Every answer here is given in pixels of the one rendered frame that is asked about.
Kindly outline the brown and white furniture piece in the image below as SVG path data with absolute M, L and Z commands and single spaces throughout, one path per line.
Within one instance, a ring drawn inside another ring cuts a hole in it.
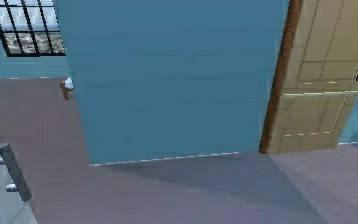
M 68 77 L 66 80 L 62 81 L 60 84 L 62 94 L 65 100 L 69 99 L 69 93 L 74 90 L 73 80 L 71 77 Z

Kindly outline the brown wooden door frame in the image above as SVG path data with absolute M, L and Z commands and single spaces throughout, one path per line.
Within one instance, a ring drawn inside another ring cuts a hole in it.
M 287 16 L 284 23 L 270 97 L 267 104 L 266 116 L 258 148 L 260 154 L 267 154 L 269 151 L 282 88 L 286 77 L 286 71 L 295 40 L 296 29 L 299 23 L 302 6 L 303 0 L 289 0 Z

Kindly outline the black framed window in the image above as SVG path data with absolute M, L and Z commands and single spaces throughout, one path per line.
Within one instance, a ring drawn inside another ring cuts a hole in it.
M 8 57 L 66 55 L 54 0 L 0 0 L 0 39 Z

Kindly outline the tan wooden room door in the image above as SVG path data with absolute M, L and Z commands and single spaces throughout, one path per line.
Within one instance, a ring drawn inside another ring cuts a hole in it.
M 333 149 L 358 97 L 358 0 L 293 0 L 268 153 Z

